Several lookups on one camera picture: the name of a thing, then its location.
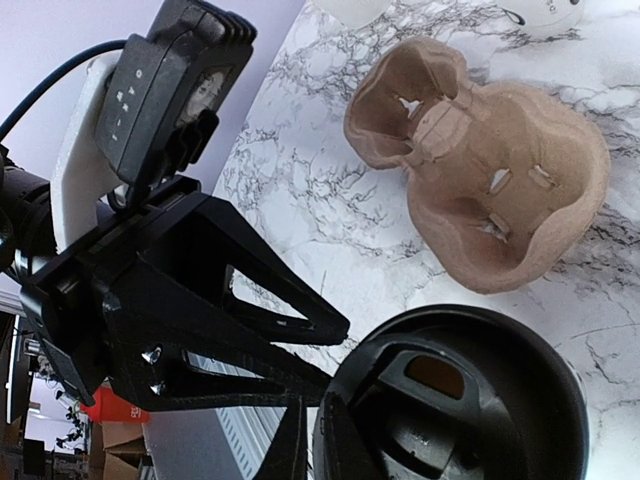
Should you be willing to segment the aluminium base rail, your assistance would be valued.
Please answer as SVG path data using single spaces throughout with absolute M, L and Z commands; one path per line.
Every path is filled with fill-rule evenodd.
M 243 479 L 252 479 L 285 413 L 284 407 L 225 407 L 215 412 Z

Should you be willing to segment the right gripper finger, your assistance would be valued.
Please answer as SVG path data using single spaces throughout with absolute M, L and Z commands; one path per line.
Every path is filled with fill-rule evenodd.
M 308 478 L 307 412 L 303 399 L 293 400 L 259 468 L 259 480 Z

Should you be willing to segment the stacked white paper cups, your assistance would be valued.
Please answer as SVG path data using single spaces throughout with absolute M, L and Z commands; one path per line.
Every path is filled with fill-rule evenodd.
M 529 29 L 571 28 L 581 18 L 581 0 L 495 0 L 494 4 L 516 25 Z

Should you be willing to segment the white cylindrical straw holder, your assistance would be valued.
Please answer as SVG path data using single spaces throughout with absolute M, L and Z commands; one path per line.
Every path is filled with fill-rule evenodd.
M 391 0 L 314 0 L 313 3 L 349 28 L 361 28 L 375 21 Z

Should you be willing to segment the black plastic cup lid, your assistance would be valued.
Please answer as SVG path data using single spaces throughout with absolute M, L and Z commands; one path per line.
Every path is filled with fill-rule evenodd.
M 590 432 L 570 364 L 517 320 L 432 305 L 338 367 L 313 435 L 318 479 L 583 479 Z

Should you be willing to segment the brown cardboard cup carrier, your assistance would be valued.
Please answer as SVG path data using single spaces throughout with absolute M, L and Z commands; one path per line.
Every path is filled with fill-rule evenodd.
M 548 272 L 591 226 L 609 183 L 593 122 L 523 83 L 475 83 L 460 51 L 423 36 L 376 62 L 344 133 L 369 167 L 406 173 L 416 230 L 480 294 Z

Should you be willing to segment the cardboard boxes in background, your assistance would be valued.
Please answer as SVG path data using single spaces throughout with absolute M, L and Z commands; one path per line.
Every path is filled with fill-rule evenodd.
M 101 387 L 87 407 L 36 383 L 36 397 L 6 407 L 17 465 L 4 479 L 153 479 L 143 427 L 150 414 Z

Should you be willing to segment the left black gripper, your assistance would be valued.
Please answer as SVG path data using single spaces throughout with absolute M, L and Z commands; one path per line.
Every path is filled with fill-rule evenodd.
M 149 412 L 316 406 L 329 375 L 282 346 L 350 328 L 229 201 L 181 176 L 51 259 L 21 300 L 71 396 L 91 405 L 108 380 Z

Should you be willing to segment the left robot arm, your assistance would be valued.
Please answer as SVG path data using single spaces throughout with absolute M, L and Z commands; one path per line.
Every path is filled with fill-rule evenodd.
M 108 383 L 149 412 L 321 402 L 330 379 L 288 351 L 348 320 L 236 208 L 178 176 L 69 247 L 49 183 L 1 162 L 1 265 L 56 377 L 84 404 Z

